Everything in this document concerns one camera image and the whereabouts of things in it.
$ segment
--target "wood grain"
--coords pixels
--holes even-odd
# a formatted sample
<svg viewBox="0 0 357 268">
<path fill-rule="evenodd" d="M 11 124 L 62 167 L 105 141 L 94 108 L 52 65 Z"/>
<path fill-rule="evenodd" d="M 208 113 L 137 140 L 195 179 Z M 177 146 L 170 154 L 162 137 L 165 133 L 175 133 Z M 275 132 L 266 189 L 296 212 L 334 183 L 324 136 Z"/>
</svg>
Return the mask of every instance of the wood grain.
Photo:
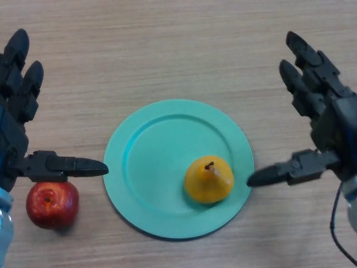
<svg viewBox="0 0 357 268">
<path fill-rule="evenodd" d="M 26 68 L 34 60 L 45 68 L 40 108 L 27 125 L 29 151 L 101 160 L 115 128 L 136 109 L 190 98 L 229 114 L 261 168 L 313 147 L 308 120 L 291 106 L 278 73 L 281 59 L 293 60 L 287 31 L 323 50 L 355 89 L 356 10 L 356 0 L 1 0 L 0 44 L 25 28 Z M 132 230 L 110 206 L 101 178 L 71 181 L 81 192 L 79 219 L 57 234 L 29 221 L 32 183 L 18 179 L 6 267 L 352 267 L 329 233 L 339 183 L 332 174 L 257 189 L 223 229 L 179 243 Z M 357 257 L 345 209 L 342 201 L 337 233 Z"/>
</svg>

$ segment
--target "pear stem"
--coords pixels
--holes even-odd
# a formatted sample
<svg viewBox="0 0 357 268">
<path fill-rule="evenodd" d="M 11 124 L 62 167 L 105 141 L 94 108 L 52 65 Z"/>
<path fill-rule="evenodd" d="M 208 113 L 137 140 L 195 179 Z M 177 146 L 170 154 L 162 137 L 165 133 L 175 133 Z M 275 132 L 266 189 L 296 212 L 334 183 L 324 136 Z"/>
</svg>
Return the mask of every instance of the pear stem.
<svg viewBox="0 0 357 268">
<path fill-rule="evenodd" d="M 212 161 L 211 163 L 209 163 L 208 165 L 205 165 L 205 169 L 206 170 L 210 170 L 210 166 L 213 166 L 214 162 Z"/>
</svg>

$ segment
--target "cable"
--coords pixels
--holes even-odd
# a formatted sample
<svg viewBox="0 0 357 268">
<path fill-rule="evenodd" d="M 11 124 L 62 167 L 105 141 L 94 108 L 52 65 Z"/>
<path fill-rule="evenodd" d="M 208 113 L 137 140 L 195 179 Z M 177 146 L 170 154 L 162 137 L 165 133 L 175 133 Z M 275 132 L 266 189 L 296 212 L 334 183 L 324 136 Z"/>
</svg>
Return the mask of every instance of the cable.
<svg viewBox="0 0 357 268">
<path fill-rule="evenodd" d="M 339 189 L 337 190 L 336 198 L 334 201 L 334 206 L 332 208 L 331 221 L 330 221 L 331 236 L 332 236 L 332 239 L 334 240 L 336 246 L 339 248 L 339 250 L 346 256 L 347 259 L 349 259 L 357 267 L 357 261 L 351 255 L 349 255 L 348 252 L 342 247 L 340 242 L 337 240 L 337 237 L 335 234 L 335 214 L 336 214 L 337 204 L 339 202 L 339 198 L 340 198 L 340 194 L 341 194 L 341 188 L 342 188 L 342 183 L 340 184 Z"/>
</svg>

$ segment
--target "pear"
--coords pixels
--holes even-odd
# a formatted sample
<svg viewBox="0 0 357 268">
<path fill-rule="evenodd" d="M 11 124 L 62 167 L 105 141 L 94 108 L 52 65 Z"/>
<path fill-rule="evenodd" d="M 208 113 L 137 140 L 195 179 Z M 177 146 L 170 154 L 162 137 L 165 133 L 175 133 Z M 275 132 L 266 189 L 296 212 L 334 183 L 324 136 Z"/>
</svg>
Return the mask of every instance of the pear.
<svg viewBox="0 0 357 268">
<path fill-rule="evenodd" d="M 224 159 L 204 156 L 190 165 L 184 186 L 187 194 L 196 202 L 212 204 L 229 195 L 234 186 L 234 175 Z"/>
</svg>

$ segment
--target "table surface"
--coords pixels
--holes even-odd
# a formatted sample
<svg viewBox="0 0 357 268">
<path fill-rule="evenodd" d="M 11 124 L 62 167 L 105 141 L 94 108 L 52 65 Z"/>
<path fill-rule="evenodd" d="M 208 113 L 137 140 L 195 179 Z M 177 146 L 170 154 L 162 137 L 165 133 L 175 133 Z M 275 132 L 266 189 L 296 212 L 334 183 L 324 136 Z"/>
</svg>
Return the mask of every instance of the table surface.
<svg viewBox="0 0 357 268">
<path fill-rule="evenodd" d="M 117 126 L 146 104 L 188 98 L 232 117 L 248 137 L 256 168 L 313 148 L 307 118 L 291 105 L 278 72 L 292 61 L 289 30 L 323 50 L 357 87 L 356 0 L 2 0 L 0 44 L 30 36 L 28 68 L 45 69 L 40 108 L 27 124 L 29 152 L 103 159 Z M 352 267 L 329 232 L 338 180 L 256 189 L 223 229 L 189 242 L 146 237 L 110 205 L 102 178 L 71 179 L 80 192 L 66 234 L 34 226 L 25 210 L 33 185 L 18 179 L 15 238 L 6 267 Z M 357 256 L 340 202 L 337 235 Z"/>
</svg>

